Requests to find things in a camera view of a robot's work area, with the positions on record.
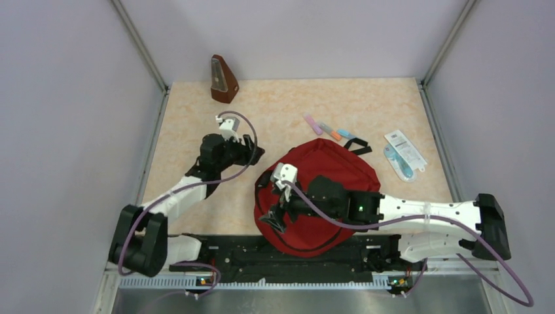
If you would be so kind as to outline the red backpack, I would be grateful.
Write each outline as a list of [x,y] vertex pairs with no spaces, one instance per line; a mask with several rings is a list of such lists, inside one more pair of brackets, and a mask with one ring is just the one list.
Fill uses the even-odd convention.
[[269,176],[279,163],[298,169],[297,182],[306,188],[318,175],[339,182],[348,190],[377,192],[381,183],[375,170],[356,153],[328,139],[314,139],[292,148],[260,175],[255,183],[254,218],[257,228],[278,251],[301,258],[323,254],[349,239],[353,230],[335,226],[318,217],[300,215],[292,223],[285,219],[285,233],[259,220],[279,196],[272,193]]

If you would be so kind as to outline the orange highlighter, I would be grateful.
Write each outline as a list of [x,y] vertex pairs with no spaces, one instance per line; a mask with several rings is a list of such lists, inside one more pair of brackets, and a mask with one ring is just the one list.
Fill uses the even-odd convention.
[[331,128],[330,126],[328,126],[326,123],[324,122],[318,122],[318,126],[327,134],[329,135],[331,138],[333,138],[335,141],[341,141],[342,140],[342,136],[337,133],[333,128]]

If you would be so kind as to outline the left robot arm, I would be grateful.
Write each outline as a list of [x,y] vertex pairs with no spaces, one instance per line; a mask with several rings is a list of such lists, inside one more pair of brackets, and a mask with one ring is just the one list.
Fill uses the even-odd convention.
[[109,249],[108,261],[121,275],[140,273],[154,277],[166,263],[168,226],[192,205],[214,193],[226,180],[224,170],[240,166],[245,171],[264,154],[258,137],[241,139],[211,133],[203,137],[200,154],[181,180],[156,199],[122,208]]

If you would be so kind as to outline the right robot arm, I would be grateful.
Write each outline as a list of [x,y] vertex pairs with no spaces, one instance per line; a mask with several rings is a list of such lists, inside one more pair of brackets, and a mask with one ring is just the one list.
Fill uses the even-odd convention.
[[260,232],[277,250],[302,258],[322,255],[356,232],[387,236],[378,260],[393,270],[450,254],[511,258],[504,214],[490,194],[460,203],[429,203],[366,185],[348,189],[322,175],[303,190],[298,182],[264,173],[255,183],[254,214]]

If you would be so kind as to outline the blue correction tape pack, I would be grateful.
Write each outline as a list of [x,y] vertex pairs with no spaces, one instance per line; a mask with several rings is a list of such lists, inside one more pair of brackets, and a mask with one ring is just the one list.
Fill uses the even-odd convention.
[[400,180],[406,183],[411,183],[417,179],[417,174],[411,169],[411,167],[391,144],[387,144],[384,147],[384,156]]

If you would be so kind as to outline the brown wooden metronome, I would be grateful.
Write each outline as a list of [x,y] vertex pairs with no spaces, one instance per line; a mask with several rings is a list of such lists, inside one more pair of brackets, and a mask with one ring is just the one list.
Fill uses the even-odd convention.
[[215,101],[229,104],[239,92],[238,80],[224,58],[214,54],[211,57],[211,97]]

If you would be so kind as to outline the pink highlighter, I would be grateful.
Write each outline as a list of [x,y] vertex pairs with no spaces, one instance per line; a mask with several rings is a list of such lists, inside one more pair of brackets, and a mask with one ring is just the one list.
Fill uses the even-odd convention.
[[313,117],[310,114],[308,113],[303,114],[303,118],[309,124],[309,126],[315,132],[316,135],[323,134],[323,130],[320,128],[319,124],[313,119]]

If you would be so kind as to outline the blue highlighter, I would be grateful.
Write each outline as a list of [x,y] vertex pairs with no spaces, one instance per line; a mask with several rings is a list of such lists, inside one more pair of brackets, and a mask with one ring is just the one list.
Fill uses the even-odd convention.
[[350,133],[349,131],[343,130],[343,129],[337,129],[337,134],[340,135],[341,137],[345,138],[345,139],[355,139],[356,136],[352,133]]

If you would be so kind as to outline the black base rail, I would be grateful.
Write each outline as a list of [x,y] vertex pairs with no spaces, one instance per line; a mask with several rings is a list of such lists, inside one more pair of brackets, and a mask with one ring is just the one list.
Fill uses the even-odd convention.
[[355,235],[315,257],[277,250],[261,235],[174,235],[168,238],[166,265],[171,272],[196,277],[196,285],[218,287],[378,283],[410,286],[423,262],[407,262],[395,253],[397,237]]

